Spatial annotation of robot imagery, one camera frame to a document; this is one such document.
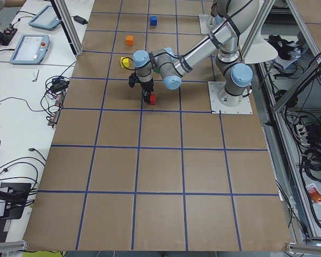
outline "white table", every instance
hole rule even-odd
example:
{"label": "white table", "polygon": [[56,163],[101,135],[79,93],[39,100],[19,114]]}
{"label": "white table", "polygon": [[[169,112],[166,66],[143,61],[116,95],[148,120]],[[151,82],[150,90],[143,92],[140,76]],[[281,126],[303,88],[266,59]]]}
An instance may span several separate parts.
{"label": "white table", "polygon": [[[88,0],[86,4],[82,4],[75,0],[65,0],[71,16],[78,15],[87,20],[89,20],[94,1],[95,0]],[[50,5],[50,2],[41,1],[41,0],[27,0],[25,5],[21,8],[21,11],[37,14],[46,5]],[[18,20],[18,18],[23,16],[31,16],[31,15],[28,13],[20,12],[14,18],[12,23],[15,23]],[[17,46],[17,43],[20,37],[24,34],[47,34],[50,37],[50,45],[48,48],[48,52],[41,63],[42,65],[68,66],[76,60],[61,25],[58,25],[53,31],[47,31],[45,29],[31,27],[28,24],[30,20],[31,18],[22,18],[21,21],[14,26],[15,28],[18,29],[18,31],[16,35],[13,37],[10,45],[7,47],[2,46],[0,47],[0,49],[15,48]],[[74,23],[76,32],[79,36],[79,39],[80,41],[82,41],[85,35],[87,25],[82,25],[75,21],[73,21],[73,23]],[[0,53],[0,62],[9,62],[11,56],[12,56],[12,51],[4,51]]]}
{"label": "white table", "polygon": [[[37,82],[33,73],[39,76]],[[0,100],[9,96],[25,99],[34,110],[41,110],[40,99],[44,94],[44,82],[52,75],[60,75],[63,66],[14,66],[9,63],[0,63]],[[64,76],[72,74],[73,68],[68,69]],[[36,152],[29,152],[28,148],[36,148],[44,157],[48,156],[54,129],[47,126],[45,112],[32,112],[21,100],[9,99],[0,103],[0,166],[23,156],[40,158]],[[39,170],[40,181],[43,166],[34,160],[26,160],[35,164]],[[0,178],[26,176],[35,178],[32,167],[21,164],[2,174]],[[31,183],[28,179],[11,179],[2,182]],[[12,220],[6,241],[20,241],[25,233],[31,208],[26,207],[23,217]]]}

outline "yellow cube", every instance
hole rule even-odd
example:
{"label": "yellow cube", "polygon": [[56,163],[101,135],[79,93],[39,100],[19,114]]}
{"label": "yellow cube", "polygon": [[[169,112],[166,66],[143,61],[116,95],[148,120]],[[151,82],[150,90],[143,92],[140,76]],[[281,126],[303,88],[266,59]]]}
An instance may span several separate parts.
{"label": "yellow cube", "polygon": [[120,65],[121,65],[121,68],[125,68],[125,67],[129,68],[129,59],[124,57],[124,56],[122,56],[120,58]]}

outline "robotic arm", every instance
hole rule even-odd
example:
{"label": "robotic arm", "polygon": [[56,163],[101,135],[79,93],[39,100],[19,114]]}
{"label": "robotic arm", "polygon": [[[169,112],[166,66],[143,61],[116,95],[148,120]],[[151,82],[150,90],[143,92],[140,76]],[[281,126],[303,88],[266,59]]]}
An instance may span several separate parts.
{"label": "robotic arm", "polygon": [[154,91],[153,71],[159,72],[165,86],[174,90],[181,86],[184,75],[218,50],[216,64],[226,78],[219,99],[227,106],[238,105],[253,76],[251,68],[241,63],[239,36],[251,25],[258,8],[259,0],[214,0],[209,22],[212,27],[213,22],[216,25],[204,39],[179,57],[174,56],[171,48],[135,52],[135,72],[129,78],[129,85],[140,83],[144,101],[150,103]]}

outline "yellow-green object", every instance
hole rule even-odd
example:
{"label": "yellow-green object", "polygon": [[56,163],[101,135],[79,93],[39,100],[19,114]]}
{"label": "yellow-green object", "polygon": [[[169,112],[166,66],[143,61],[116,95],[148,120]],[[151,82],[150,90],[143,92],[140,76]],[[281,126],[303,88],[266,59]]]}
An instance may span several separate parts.
{"label": "yellow-green object", "polygon": [[120,65],[121,65],[121,68],[129,68],[129,59],[126,57],[122,57],[120,59]]}
{"label": "yellow-green object", "polygon": [[66,252],[62,251],[38,251],[38,252],[24,252],[23,257],[64,257]]}

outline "orange cube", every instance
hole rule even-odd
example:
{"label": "orange cube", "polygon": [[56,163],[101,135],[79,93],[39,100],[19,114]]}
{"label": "orange cube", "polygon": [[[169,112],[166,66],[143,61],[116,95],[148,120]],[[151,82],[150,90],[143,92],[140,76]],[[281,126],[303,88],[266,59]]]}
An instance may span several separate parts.
{"label": "orange cube", "polygon": [[134,45],[134,36],[126,37],[126,45],[132,47]]}

